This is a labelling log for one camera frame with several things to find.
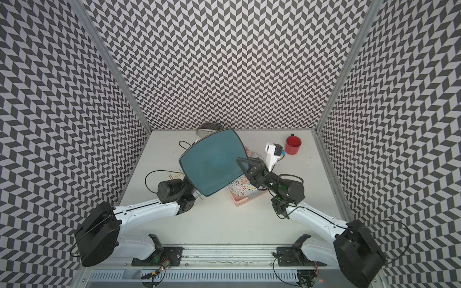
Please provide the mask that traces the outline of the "dark teal square plate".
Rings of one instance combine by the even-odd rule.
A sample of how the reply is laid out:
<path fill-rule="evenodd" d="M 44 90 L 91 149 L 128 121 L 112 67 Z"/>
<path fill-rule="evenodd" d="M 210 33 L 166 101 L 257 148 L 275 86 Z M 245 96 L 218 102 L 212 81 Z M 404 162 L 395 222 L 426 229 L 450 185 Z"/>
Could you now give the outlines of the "dark teal square plate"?
<path fill-rule="evenodd" d="M 247 158 L 239 135 L 231 128 L 198 140 L 179 158 L 187 179 L 206 197 L 243 175 L 238 158 Z"/>

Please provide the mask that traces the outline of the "white plaid round plate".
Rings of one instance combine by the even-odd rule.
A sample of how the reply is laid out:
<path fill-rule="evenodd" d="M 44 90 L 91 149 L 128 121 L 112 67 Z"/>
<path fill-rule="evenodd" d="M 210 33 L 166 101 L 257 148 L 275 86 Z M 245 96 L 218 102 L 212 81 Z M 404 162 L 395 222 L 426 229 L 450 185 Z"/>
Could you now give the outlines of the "white plaid round plate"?
<path fill-rule="evenodd" d="M 176 180 L 176 179 L 182 180 L 183 178 L 184 178 L 184 174 L 169 174 L 170 180 Z"/>

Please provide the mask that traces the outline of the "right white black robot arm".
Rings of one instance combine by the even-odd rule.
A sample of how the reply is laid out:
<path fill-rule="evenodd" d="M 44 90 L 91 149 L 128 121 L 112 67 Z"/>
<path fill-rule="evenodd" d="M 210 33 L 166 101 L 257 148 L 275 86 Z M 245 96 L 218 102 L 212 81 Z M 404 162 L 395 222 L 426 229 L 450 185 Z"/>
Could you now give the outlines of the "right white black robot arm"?
<path fill-rule="evenodd" d="M 307 260 L 338 268 L 357 288 L 372 283 L 387 260 L 361 221 L 346 222 L 307 204 L 304 180 L 299 176 L 270 172 L 259 158 L 238 158 L 237 164 L 253 186 L 271 193 L 279 218 L 299 222 L 320 236 L 320 240 L 306 238 L 298 245 Z"/>

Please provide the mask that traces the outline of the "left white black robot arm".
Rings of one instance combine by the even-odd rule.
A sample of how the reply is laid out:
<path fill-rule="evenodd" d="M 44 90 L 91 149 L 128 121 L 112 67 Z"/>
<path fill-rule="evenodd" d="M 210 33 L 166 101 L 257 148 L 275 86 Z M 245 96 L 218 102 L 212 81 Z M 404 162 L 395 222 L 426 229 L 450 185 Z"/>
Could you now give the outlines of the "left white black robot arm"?
<path fill-rule="evenodd" d="M 153 264 L 162 260 L 164 247 L 155 234 L 148 240 L 130 236 L 138 226 L 193 208 L 197 189 L 188 178 L 162 181 L 157 199 L 127 206 L 99 204 L 74 233 L 82 266 L 96 266 L 109 258 L 133 258 Z"/>

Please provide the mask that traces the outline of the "red mug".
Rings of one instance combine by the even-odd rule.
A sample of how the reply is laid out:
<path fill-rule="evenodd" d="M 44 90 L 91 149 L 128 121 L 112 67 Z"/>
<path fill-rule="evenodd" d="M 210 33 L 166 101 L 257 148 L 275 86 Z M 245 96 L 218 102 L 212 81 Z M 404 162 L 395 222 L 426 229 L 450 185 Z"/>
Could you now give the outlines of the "red mug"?
<path fill-rule="evenodd" d="M 286 138 L 285 153 L 289 155 L 296 155 L 302 145 L 302 140 L 295 134 L 291 134 Z"/>

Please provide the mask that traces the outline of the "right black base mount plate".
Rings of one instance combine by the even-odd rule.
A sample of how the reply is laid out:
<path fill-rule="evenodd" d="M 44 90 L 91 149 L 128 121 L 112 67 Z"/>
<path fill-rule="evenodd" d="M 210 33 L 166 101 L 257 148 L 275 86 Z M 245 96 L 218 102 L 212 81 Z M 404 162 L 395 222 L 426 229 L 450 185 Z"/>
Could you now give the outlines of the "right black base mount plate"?
<path fill-rule="evenodd" d="M 308 260 L 299 248 L 277 247 L 276 255 L 280 267 L 315 267 L 314 261 Z"/>

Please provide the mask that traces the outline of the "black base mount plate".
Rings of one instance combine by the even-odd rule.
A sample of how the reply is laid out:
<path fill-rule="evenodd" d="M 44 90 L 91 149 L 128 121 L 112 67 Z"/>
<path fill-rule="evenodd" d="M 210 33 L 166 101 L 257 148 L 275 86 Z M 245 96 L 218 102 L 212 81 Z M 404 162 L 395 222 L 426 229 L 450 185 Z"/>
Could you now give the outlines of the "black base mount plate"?
<path fill-rule="evenodd" d="M 315 267 L 314 261 L 308 260 L 299 248 L 277 247 L 276 255 L 280 267 Z"/>
<path fill-rule="evenodd" d="M 146 260 L 134 258 L 132 266 L 159 266 L 162 264 L 165 267 L 180 266 L 182 259 L 183 247 L 164 247 L 163 249 L 156 249 Z"/>

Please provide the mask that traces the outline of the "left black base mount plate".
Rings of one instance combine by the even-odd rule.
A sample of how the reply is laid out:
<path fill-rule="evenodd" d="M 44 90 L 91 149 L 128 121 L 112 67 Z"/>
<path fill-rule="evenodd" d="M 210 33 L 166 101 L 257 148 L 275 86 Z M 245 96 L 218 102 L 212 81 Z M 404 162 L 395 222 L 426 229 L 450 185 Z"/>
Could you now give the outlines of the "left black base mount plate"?
<path fill-rule="evenodd" d="M 159 266 L 162 264 L 165 267 L 180 266 L 182 259 L 183 247 L 164 247 L 163 249 L 156 249 L 146 260 L 134 258 L 132 266 Z"/>

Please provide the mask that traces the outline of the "aluminium front rail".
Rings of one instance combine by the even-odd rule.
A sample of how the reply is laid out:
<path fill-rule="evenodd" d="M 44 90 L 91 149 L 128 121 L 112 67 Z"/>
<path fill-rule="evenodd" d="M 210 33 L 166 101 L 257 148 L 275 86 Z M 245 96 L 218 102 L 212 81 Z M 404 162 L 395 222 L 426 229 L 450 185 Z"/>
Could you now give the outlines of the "aluminium front rail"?
<path fill-rule="evenodd" d="M 134 258 L 146 260 L 156 249 L 164 247 L 183 247 L 180 266 L 264 266 L 275 259 L 277 247 L 299 248 L 308 260 L 320 263 L 332 269 L 344 268 L 348 263 L 346 254 L 337 255 L 334 248 L 323 241 L 309 238 L 304 243 L 292 245 L 192 245 L 162 246 L 148 242 L 126 242 L 119 244 L 112 252 L 108 248 L 96 248 L 92 252 L 80 253 L 84 267 L 92 267 L 104 261 L 127 260 L 132 264 Z"/>

